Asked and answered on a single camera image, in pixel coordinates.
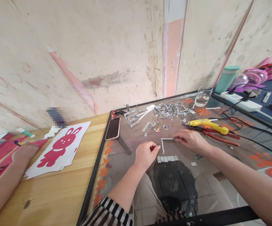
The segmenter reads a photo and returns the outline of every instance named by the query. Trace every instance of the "yellow glue gun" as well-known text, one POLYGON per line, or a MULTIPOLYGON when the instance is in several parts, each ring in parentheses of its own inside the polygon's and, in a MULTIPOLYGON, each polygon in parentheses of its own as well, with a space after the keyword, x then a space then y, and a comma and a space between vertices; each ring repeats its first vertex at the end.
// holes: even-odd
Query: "yellow glue gun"
POLYGON ((217 119, 211 119, 211 120, 210 119, 198 119, 198 120, 189 121, 186 125, 190 125, 190 126, 207 125, 207 126, 211 127, 211 129, 214 129, 223 135, 228 134, 229 133, 228 128, 211 122, 211 121, 216 121, 216 120, 217 119))

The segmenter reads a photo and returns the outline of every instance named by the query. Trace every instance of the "glass tabletop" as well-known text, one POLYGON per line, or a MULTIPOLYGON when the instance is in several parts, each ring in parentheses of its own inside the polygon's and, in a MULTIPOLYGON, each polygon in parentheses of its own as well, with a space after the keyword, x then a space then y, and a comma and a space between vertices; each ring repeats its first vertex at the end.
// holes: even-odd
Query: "glass tabletop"
MULTIPOLYGON (((182 125, 185 121, 211 117, 223 118, 220 113, 228 110, 229 107, 214 98, 211 98, 205 107, 194 106, 194 98, 170 99, 157 101, 153 104, 176 104, 180 114, 167 118, 166 113, 162 115, 160 112, 152 110, 128 123, 128 120, 146 111, 146 107, 152 105, 150 103, 131 108, 130 111, 134 111, 134 113, 125 117, 120 115, 120 137, 116 140, 106 141, 104 144, 88 212, 108 194, 132 166, 135 161, 136 148, 146 141, 153 141, 157 145, 161 145, 161 139, 164 139, 162 141, 163 147, 157 155, 160 157, 160 163, 156 159, 138 185, 130 210, 132 219, 141 222, 141 225, 149 225, 154 224, 159 217, 162 217, 163 210, 169 213, 180 209, 188 216, 196 216, 247 206, 229 180, 212 163, 205 158, 198 158, 195 153, 187 150, 180 143, 168 139, 173 138, 173 135, 180 129, 186 128, 182 125), (184 107, 180 105, 183 105, 185 109, 192 109, 194 114, 187 113, 185 116, 181 116, 184 107), (141 116, 143 118, 140 122, 131 127, 130 124, 133 125, 141 116)), ((272 132, 272 129, 238 111, 230 111, 228 115, 272 132)), ((218 120, 214 123, 272 149, 272 136, 267 133, 254 130, 246 125, 235 130, 237 127, 230 120, 218 120)), ((236 140, 225 137, 227 140, 240 144, 239 147, 235 147, 208 136, 203 137, 211 145, 221 148, 272 180, 272 152, 244 138, 236 140)))

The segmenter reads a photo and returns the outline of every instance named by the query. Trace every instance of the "smartphone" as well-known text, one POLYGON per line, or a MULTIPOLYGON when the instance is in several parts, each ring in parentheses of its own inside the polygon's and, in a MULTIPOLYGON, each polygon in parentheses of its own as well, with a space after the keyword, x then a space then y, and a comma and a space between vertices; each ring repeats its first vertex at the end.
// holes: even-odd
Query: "smartphone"
POLYGON ((105 140, 113 140, 119 137, 120 118, 111 119, 109 121, 105 140))

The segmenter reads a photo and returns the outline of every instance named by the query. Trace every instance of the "black table frame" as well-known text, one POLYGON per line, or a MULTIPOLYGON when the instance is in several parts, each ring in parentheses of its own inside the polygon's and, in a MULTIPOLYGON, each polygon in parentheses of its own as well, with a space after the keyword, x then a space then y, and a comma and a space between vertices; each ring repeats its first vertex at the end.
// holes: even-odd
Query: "black table frame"
MULTIPOLYGON (((151 104, 151 103, 155 103, 157 101, 162 101, 162 100, 168 100, 171 98, 175 98, 175 97, 179 97, 179 96, 183 96, 183 95, 187 95, 187 94, 192 94, 192 93, 196 93, 197 91, 193 91, 193 92, 188 92, 188 93, 184 93, 184 94, 180 94, 180 95, 176 95, 176 96, 172 96, 172 97, 168 97, 168 98, 163 98, 163 99, 159 99, 159 100, 153 100, 147 103, 143 103, 143 104, 139 104, 137 106, 142 106, 145 104, 151 104)), ((228 103, 226 100, 224 100, 223 98, 221 98, 219 95, 213 93, 211 95, 213 98, 221 101, 222 103, 231 106, 230 103, 228 103)), ((234 109, 236 109, 237 111, 243 113, 244 115, 249 116, 250 118, 253 118, 254 120, 268 126, 269 128, 272 129, 272 124, 260 119, 258 117, 256 117, 255 115, 248 113, 240 108, 238 108, 237 106, 233 106, 234 109)), ((109 119, 108 119, 108 123, 111 119, 111 112, 110 111, 110 115, 109 115, 109 119)), ((102 155, 102 151, 104 148, 104 144, 105 144, 105 136, 106 136, 106 132, 107 132, 107 126, 105 128, 105 132, 104 132, 104 136, 102 138, 101 141, 101 145, 97 154, 97 158, 94 164, 94 168, 91 174, 91 178, 89 181, 89 185, 86 191, 86 195, 83 201, 83 205, 79 214, 79 218, 77 221, 77 226, 80 226, 81 222, 83 221, 83 219, 86 217, 87 214, 87 210, 88 210, 88 206, 90 204, 90 198, 91 198, 91 194, 92 194, 92 190, 93 190, 93 186, 95 183, 95 177, 98 171, 98 167, 99 167, 99 162, 101 159, 101 155, 102 155)), ((250 220, 256 220, 259 219, 259 217, 256 215, 256 213, 251 209, 250 206, 245 206, 245 207, 239 207, 239 208, 234 208, 234 209, 229 209, 229 210, 223 210, 223 211, 218 211, 218 212, 214 212, 214 213, 207 213, 207 214, 202 214, 202 215, 198 215, 198 216, 194 216, 194 217, 189 217, 189 218, 185 218, 185 219, 180 219, 180 220, 176 220, 176 221, 169 221, 169 222, 163 222, 160 223, 159 225, 162 226, 172 226, 172 225, 217 225, 217 226, 224 226, 224 225, 230 225, 230 224, 235 224, 235 223, 241 223, 241 222, 245 222, 245 221, 250 221, 250 220)))

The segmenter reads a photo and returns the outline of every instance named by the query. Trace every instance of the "pink rabbit cutout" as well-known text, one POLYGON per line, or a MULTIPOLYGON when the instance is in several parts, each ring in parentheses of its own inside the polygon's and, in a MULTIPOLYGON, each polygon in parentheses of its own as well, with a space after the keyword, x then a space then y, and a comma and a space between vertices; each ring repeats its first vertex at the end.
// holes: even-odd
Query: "pink rabbit cutout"
POLYGON ((66 135, 58 139, 52 146, 52 150, 47 152, 44 155, 44 158, 41 159, 41 162, 37 165, 38 168, 46 166, 51 167, 55 164, 55 161, 65 154, 66 147, 71 145, 76 138, 76 134, 82 129, 82 127, 71 128, 67 131, 66 135))

